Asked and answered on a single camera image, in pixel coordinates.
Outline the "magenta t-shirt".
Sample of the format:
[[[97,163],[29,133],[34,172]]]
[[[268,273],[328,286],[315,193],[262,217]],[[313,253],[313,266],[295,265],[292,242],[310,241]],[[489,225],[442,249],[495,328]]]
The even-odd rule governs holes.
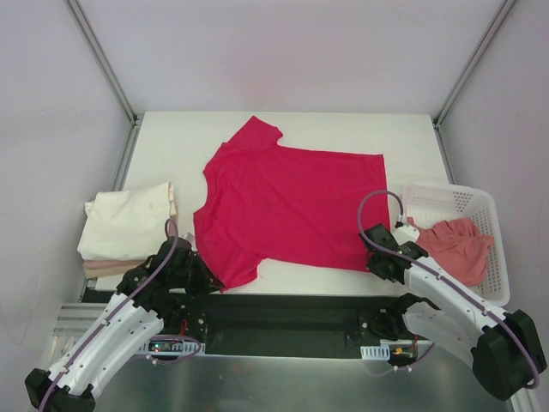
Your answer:
[[[366,269],[359,230],[389,225],[380,154],[281,146],[282,132],[251,117],[220,145],[203,175],[208,194],[194,214],[202,260],[226,288],[256,280],[265,259],[340,270]]]

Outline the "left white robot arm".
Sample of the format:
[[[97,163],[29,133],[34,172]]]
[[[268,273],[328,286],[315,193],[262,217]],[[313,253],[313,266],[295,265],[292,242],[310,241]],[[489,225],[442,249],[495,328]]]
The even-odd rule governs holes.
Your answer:
[[[191,243],[170,237],[154,255],[125,272],[106,308],[75,346],[48,369],[25,379],[38,411],[91,411],[106,384],[145,343],[160,333],[177,339],[182,289],[191,297],[225,287]]]

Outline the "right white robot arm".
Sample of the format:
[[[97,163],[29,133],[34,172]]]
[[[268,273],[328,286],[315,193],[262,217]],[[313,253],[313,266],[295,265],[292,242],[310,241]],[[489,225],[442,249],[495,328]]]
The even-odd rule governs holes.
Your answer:
[[[360,231],[375,276],[406,286],[412,304],[386,317],[395,338],[420,335],[461,359],[480,385],[506,401],[540,385],[546,358],[534,320],[522,310],[508,312],[480,297],[448,274],[412,241],[399,244],[377,224]]]

